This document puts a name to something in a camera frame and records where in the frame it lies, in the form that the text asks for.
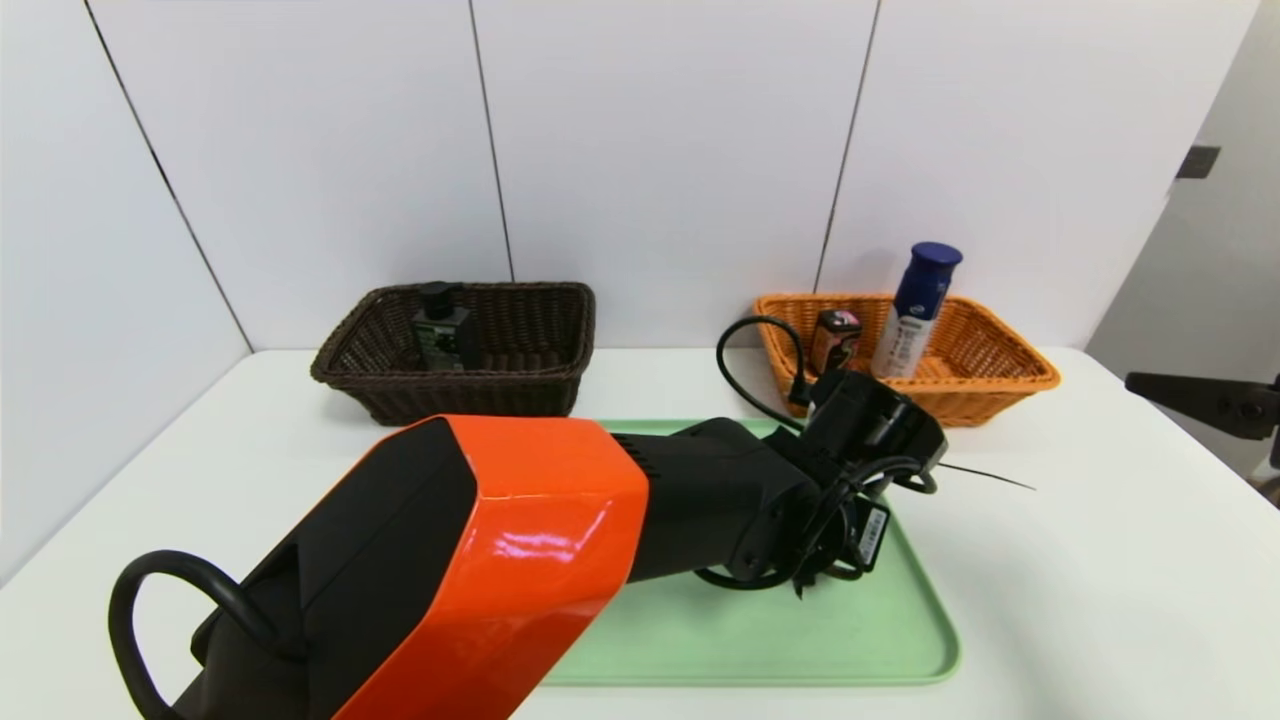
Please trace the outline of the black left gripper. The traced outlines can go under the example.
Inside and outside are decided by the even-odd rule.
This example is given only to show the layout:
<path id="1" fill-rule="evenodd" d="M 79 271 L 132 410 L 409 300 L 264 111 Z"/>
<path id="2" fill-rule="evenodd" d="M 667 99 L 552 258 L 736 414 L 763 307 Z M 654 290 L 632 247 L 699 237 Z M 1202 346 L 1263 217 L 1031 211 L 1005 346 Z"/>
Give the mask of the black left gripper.
<path id="1" fill-rule="evenodd" d="M 890 528 L 891 511 L 884 503 L 856 496 L 844 510 L 847 534 L 838 560 L 856 571 L 873 571 Z"/>

